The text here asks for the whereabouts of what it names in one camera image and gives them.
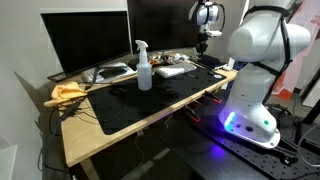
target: spray bottle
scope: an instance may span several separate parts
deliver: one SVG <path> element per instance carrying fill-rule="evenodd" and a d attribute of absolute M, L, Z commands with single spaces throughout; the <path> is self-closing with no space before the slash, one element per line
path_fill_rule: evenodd
<path fill-rule="evenodd" d="M 144 41 L 136 40 L 138 50 L 140 49 L 139 63 L 137 64 L 138 87 L 142 91 L 147 91 L 152 87 L 151 64 L 148 62 L 146 48 L 148 44 Z"/>

